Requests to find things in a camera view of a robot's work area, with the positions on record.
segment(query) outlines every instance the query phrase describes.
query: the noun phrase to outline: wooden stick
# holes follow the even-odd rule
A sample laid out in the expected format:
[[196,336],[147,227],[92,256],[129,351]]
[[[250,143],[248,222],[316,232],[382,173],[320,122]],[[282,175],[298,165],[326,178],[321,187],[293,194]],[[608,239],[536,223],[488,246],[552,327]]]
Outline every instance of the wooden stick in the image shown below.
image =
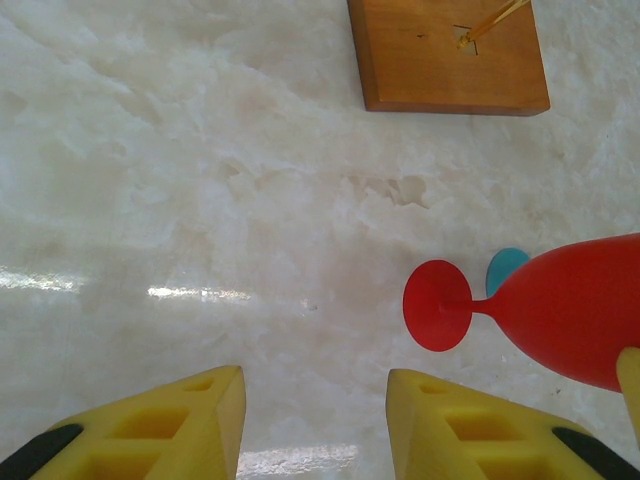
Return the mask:
[[498,11],[489,15],[482,22],[469,30],[465,35],[462,35],[458,40],[458,48],[463,48],[469,43],[477,40],[502,20],[504,20],[520,8],[524,7],[529,2],[531,2],[531,0],[509,0],[507,3],[502,5],[498,9]]

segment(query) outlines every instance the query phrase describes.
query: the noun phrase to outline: wooden board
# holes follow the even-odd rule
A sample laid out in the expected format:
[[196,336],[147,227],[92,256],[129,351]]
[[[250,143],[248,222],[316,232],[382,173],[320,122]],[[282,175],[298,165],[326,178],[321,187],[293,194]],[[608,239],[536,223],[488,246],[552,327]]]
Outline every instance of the wooden board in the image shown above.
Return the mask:
[[348,0],[367,110],[536,115],[550,108],[531,5],[456,48],[503,0]]

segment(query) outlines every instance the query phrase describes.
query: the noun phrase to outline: black rubber tip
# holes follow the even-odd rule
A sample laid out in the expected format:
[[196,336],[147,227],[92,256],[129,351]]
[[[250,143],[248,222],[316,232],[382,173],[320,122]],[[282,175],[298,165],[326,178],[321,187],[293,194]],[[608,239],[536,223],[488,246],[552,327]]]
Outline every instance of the black rubber tip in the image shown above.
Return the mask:
[[552,431],[605,480],[640,480],[638,470],[597,438],[564,427]]
[[41,433],[0,463],[0,480],[29,480],[83,430],[71,424]]

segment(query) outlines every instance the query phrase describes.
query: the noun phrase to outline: blue plastic piece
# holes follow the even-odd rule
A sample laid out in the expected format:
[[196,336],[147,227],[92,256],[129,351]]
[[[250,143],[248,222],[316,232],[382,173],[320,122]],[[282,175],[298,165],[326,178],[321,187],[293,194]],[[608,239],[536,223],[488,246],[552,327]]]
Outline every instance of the blue plastic piece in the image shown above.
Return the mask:
[[529,255],[518,248],[503,248],[496,253],[487,269],[487,298],[492,297],[505,280],[530,259]]

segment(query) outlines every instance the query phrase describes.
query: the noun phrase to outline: white marble surface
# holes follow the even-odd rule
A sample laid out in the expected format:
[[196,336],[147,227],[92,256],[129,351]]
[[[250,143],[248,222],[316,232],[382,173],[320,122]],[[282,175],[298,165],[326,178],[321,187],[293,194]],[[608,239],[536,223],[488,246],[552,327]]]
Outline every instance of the white marble surface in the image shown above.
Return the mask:
[[389,479],[408,367],[580,422],[622,398],[487,318],[410,338],[404,283],[640,230],[637,0],[536,0],[552,110],[363,110],[344,0],[0,3],[0,456],[53,422],[240,364],[239,478]]

